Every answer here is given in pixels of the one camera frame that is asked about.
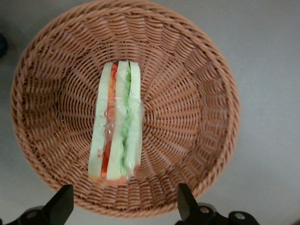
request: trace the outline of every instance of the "bread slice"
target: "bread slice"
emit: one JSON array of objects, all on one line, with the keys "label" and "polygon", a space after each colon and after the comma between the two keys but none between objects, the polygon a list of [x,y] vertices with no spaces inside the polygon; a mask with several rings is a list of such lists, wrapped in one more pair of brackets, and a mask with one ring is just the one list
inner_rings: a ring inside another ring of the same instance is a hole
[{"label": "bread slice", "polygon": [[142,101],[141,101],[141,71],[136,62],[130,62],[131,86],[129,93],[129,110],[131,123],[125,143],[126,156],[124,166],[128,175],[134,174],[134,169],[141,164],[142,152]]},{"label": "bread slice", "polygon": [[90,158],[88,174],[92,179],[98,179],[101,174],[103,148],[105,143],[105,126],[106,117],[104,113],[107,108],[107,96],[108,96],[108,83],[112,68],[112,63],[108,62],[104,65],[98,88],[98,97],[96,104],[96,115],[94,121],[92,142],[90,147]]},{"label": "bread slice", "polygon": [[127,108],[124,105],[126,96],[126,70],[128,61],[119,61],[116,75],[116,119],[112,137],[111,153],[107,167],[107,180],[119,180],[123,175],[122,158],[124,153],[122,129],[126,121]]}]

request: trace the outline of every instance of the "wicker basket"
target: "wicker basket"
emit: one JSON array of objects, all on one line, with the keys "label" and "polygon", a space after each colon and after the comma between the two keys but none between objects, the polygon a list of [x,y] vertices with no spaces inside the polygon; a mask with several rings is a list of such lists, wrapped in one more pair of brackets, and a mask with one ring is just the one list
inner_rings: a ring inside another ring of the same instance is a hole
[{"label": "wicker basket", "polygon": [[[106,62],[142,71],[142,162],[124,186],[87,177],[98,82]],[[45,26],[22,55],[11,92],[19,145],[52,189],[73,184],[75,204],[145,218],[177,207],[177,184],[199,197],[230,160],[240,117],[232,73],[212,41],[181,15],[143,0],[75,7]]]}]

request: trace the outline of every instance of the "shredded carrot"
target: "shredded carrot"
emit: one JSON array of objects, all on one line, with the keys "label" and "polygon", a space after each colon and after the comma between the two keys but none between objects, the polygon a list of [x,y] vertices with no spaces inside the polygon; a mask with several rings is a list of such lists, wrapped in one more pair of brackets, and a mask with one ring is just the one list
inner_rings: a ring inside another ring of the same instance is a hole
[{"label": "shredded carrot", "polygon": [[114,123],[116,119],[116,73],[118,66],[113,64],[108,85],[108,101],[105,128],[105,146],[103,151],[103,162],[101,167],[101,177],[105,178],[107,174],[108,160],[111,152],[111,145],[113,140]]}]

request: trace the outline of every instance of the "metal screw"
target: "metal screw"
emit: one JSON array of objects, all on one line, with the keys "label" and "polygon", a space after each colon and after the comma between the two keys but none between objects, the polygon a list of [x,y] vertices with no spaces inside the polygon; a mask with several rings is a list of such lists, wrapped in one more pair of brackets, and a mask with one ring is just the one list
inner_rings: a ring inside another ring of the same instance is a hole
[{"label": "metal screw", "polygon": [[36,211],[29,212],[26,216],[27,219],[33,218],[37,215]]},{"label": "metal screw", "polygon": [[245,216],[243,214],[239,213],[239,212],[235,214],[235,217],[237,219],[245,219]]},{"label": "metal screw", "polygon": [[210,210],[207,209],[206,207],[201,207],[200,211],[203,212],[203,213],[209,213],[210,212]]}]

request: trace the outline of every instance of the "plastic-wrapped sandwich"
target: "plastic-wrapped sandwich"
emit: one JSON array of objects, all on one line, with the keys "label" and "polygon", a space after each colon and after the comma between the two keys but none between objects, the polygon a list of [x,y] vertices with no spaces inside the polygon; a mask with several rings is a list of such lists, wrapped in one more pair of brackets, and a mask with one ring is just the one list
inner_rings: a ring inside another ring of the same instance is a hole
[{"label": "plastic-wrapped sandwich", "polygon": [[89,177],[122,184],[141,163],[143,108],[136,62],[106,63],[101,74]]}]

